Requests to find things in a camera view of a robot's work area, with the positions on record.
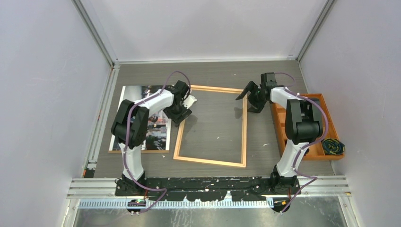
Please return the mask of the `glossy colour photo print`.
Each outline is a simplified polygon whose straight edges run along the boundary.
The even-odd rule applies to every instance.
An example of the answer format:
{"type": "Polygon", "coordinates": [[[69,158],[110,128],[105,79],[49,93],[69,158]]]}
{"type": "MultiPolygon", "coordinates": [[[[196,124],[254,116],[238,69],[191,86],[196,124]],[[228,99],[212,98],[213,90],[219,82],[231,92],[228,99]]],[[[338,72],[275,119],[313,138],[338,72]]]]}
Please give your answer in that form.
{"type": "MultiPolygon", "coordinates": [[[[119,103],[128,99],[132,102],[153,95],[161,85],[123,86],[119,103]]],[[[171,135],[171,120],[161,110],[149,117],[146,139],[141,145],[143,153],[168,153],[171,135]]]]}

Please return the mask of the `light wooden picture frame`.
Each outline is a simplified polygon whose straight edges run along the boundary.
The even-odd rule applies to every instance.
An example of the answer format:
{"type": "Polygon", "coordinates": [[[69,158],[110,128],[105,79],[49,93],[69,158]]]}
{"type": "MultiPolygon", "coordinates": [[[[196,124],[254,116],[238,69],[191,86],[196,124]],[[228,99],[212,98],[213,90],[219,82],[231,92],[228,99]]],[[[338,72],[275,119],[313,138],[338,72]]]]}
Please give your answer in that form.
{"type": "MultiPolygon", "coordinates": [[[[206,92],[218,92],[218,93],[230,93],[230,94],[240,94],[242,92],[242,90],[238,89],[238,88],[210,87],[210,86],[201,86],[201,85],[192,85],[192,91],[206,91],[206,92]]],[[[247,99],[246,98],[242,99],[242,102],[243,102],[243,110],[242,110],[242,138],[241,138],[241,162],[240,163],[180,156],[180,149],[181,149],[181,143],[182,143],[182,139],[183,139],[185,120],[182,121],[178,127],[178,134],[177,134],[177,139],[176,139],[176,143],[175,143],[175,147],[174,147],[173,159],[180,160],[180,161],[187,161],[187,162],[209,164],[209,165],[246,168],[247,116],[248,116],[247,99]]]]}

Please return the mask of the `brown fibreboard backing board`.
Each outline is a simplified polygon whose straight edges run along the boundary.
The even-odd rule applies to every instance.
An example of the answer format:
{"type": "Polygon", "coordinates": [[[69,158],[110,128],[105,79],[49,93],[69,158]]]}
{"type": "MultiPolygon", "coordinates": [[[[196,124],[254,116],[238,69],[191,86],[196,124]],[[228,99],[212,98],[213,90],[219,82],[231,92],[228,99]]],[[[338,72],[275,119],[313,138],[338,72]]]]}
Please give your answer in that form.
{"type": "MultiPolygon", "coordinates": [[[[141,153],[144,154],[163,154],[169,153],[169,150],[141,150],[141,153]]],[[[121,154],[121,150],[109,150],[107,153],[109,154],[121,154]]]]}

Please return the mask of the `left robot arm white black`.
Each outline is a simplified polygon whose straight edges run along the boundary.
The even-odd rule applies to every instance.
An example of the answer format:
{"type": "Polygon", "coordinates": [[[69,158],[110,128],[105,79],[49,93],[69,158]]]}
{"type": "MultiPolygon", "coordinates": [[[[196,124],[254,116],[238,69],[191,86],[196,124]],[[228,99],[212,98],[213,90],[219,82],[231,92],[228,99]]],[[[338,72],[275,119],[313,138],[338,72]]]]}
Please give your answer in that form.
{"type": "Polygon", "coordinates": [[[148,120],[159,111],[179,126],[191,114],[196,98],[190,94],[191,86],[183,81],[175,85],[163,85],[152,95],[131,101],[124,99],[111,127],[120,146],[123,161],[122,180],[134,196],[148,189],[144,183],[144,169],[141,163],[141,145],[148,132],[148,120]]]}

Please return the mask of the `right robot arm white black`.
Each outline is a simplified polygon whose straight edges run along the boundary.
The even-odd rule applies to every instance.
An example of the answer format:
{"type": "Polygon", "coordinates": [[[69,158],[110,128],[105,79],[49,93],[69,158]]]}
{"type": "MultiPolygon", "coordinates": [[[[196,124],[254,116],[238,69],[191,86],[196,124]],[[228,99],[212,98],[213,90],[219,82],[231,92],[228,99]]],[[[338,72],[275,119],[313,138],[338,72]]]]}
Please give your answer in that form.
{"type": "Polygon", "coordinates": [[[327,116],[317,100],[279,85],[274,72],[261,74],[259,85],[249,81],[236,99],[245,98],[251,105],[248,109],[251,113],[260,113],[267,103],[279,104],[286,110],[287,143],[268,180],[270,190],[282,194],[295,187],[298,167],[304,154],[327,134],[324,131],[324,127],[328,126],[327,116]]]}

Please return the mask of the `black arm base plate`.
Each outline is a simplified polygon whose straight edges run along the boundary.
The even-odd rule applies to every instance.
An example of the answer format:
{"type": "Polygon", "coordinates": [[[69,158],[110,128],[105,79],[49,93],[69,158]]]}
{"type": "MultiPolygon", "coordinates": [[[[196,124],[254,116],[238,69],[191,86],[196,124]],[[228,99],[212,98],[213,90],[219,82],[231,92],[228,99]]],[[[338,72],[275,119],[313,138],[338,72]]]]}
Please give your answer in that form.
{"type": "Polygon", "coordinates": [[[151,201],[263,201],[267,195],[289,198],[300,189],[296,177],[276,179],[249,177],[148,177],[138,183],[125,176],[116,178],[116,196],[140,196],[151,201]]]}

